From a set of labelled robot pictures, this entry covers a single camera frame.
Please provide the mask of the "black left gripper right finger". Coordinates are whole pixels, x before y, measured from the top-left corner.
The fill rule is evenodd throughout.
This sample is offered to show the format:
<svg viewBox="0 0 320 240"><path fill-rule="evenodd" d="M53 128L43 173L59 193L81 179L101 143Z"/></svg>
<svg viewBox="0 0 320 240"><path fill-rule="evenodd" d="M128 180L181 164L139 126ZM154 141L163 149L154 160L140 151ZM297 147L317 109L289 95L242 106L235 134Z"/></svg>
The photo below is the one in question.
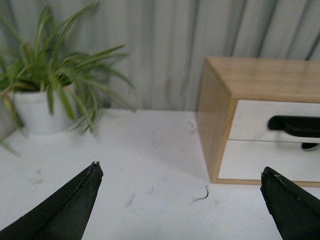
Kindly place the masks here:
<svg viewBox="0 0 320 240"><path fill-rule="evenodd" d="M320 238L320 200L270 167L261 173L262 196L284 240Z"/></svg>

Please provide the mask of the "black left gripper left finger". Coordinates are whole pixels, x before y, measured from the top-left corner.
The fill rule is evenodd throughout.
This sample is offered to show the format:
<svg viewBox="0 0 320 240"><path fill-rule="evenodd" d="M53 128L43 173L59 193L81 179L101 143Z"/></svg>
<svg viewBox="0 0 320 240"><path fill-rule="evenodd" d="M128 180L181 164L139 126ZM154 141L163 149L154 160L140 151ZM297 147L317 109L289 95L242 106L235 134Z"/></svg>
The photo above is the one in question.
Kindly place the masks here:
<svg viewBox="0 0 320 240"><path fill-rule="evenodd" d="M90 219L103 171L93 162L31 211L0 232L2 240L80 240Z"/></svg>

